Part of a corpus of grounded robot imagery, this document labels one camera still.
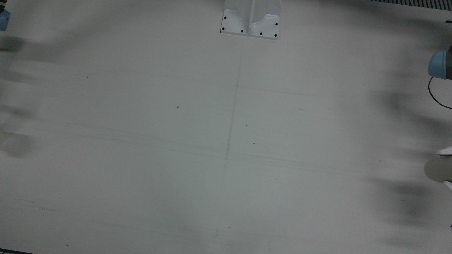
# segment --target white tabletop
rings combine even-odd
[[[284,0],[270,41],[221,34],[221,0],[6,8],[0,248],[452,248],[452,195],[423,172],[452,143],[427,92],[451,12]],[[446,104],[449,82],[432,82]]]

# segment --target black cable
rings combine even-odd
[[[431,97],[433,98],[433,100],[435,100],[439,105],[441,105],[441,106],[443,106],[443,107],[445,107],[445,108],[448,108],[448,109],[452,109],[451,107],[442,105],[442,104],[435,98],[435,96],[433,96],[432,91],[430,90],[430,82],[432,82],[432,79],[433,79],[433,77],[432,77],[432,78],[430,79],[430,81],[428,82],[428,92],[430,93],[430,96],[431,96]]]

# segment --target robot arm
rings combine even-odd
[[[5,10],[6,1],[0,0],[0,31],[2,32],[8,27],[9,17],[11,16],[11,13]]]

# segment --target blurred robot arm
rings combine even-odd
[[[445,184],[452,191],[452,156],[443,156],[427,162],[424,171],[428,178]]]
[[[0,0],[0,31],[2,32],[8,27],[9,17],[11,16],[11,13],[5,10],[6,1]]]

